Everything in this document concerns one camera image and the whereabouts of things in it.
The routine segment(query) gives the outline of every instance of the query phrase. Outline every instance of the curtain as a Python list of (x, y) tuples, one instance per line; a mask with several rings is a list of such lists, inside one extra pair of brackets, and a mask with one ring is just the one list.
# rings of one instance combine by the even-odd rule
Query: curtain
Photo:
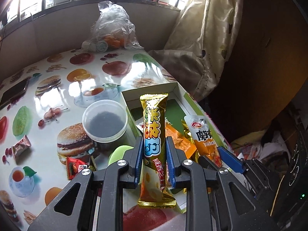
[(196, 101), (218, 84), (241, 24), (243, 0), (188, 0), (164, 50), (150, 51)]

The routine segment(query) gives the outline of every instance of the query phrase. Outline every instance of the white plastic bag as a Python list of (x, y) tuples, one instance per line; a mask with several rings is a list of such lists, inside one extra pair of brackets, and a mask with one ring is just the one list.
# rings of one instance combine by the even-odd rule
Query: white plastic bag
[(90, 39), (82, 48), (92, 52), (105, 52), (124, 47), (142, 49), (135, 35), (135, 26), (130, 22), (125, 9), (110, 1), (98, 3), (100, 17), (91, 29)]

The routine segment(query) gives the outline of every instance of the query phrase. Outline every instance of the candy wrapper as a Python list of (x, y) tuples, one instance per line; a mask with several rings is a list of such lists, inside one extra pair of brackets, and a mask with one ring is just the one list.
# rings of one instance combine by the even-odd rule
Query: candy wrapper
[(174, 146), (185, 152), (186, 158), (189, 159), (196, 151), (196, 146), (187, 140), (179, 131), (166, 123), (166, 136), (171, 136)]
[(213, 139), (212, 133), (206, 125), (204, 116), (187, 115), (184, 117), (192, 139), (201, 156), (207, 156), (218, 167), (221, 167), (221, 159), (217, 150), (216, 142)]
[(192, 138), (192, 135), (188, 129), (188, 126), (186, 124), (186, 122), (184, 120), (182, 120), (182, 125), (183, 125), (183, 129), (184, 129), (184, 136), (186, 137), (187, 140), (189, 140), (191, 143), (194, 143), (193, 142), (193, 138)]
[(142, 95), (144, 117), (144, 167), (141, 208), (174, 208), (175, 199), (166, 187), (165, 109), (168, 94)]
[(16, 158), (20, 156), (20, 154), (24, 152), (27, 148), (30, 147), (31, 147), (31, 142), (29, 141), (27, 135), (25, 135), (18, 143), (12, 146), (12, 154), (14, 160), (16, 161)]
[(67, 178), (72, 180), (76, 174), (78, 174), (84, 168), (88, 168), (88, 165), (78, 159), (73, 159), (70, 157), (66, 157), (66, 170), (67, 170)]

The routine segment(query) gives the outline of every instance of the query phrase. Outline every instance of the blue gripper pad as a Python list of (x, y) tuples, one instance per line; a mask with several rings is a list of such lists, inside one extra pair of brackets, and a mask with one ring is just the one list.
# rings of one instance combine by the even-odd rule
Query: blue gripper pad
[(143, 149), (144, 149), (144, 140), (143, 138), (141, 138), (141, 141), (139, 143), (139, 151), (136, 160), (136, 166), (135, 166), (135, 181), (134, 181), (135, 187), (137, 187), (140, 182)]
[(236, 173), (244, 173), (243, 164), (240, 159), (238, 159), (235, 155), (231, 154), (224, 147), (220, 146), (217, 148), (220, 158), (226, 163), (234, 172)]
[(168, 165), (168, 172), (169, 172), (169, 180), (173, 188), (176, 186), (176, 180), (175, 180), (175, 167), (174, 162), (171, 155), (170, 145), (166, 138), (166, 156), (167, 156), (167, 165)]

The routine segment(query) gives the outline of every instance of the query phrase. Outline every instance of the orange snack packet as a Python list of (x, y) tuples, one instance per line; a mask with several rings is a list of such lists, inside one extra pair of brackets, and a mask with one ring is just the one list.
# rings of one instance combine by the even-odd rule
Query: orange snack packet
[(221, 167), (221, 159), (217, 150), (217, 144), (212, 136), (211, 130), (206, 124), (204, 116), (187, 115), (184, 117), (192, 139), (201, 156), (207, 156), (218, 167)]
[(174, 146), (185, 152), (186, 158), (189, 159), (196, 151), (196, 146), (187, 140), (179, 131), (166, 123), (166, 136), (171, 136)]

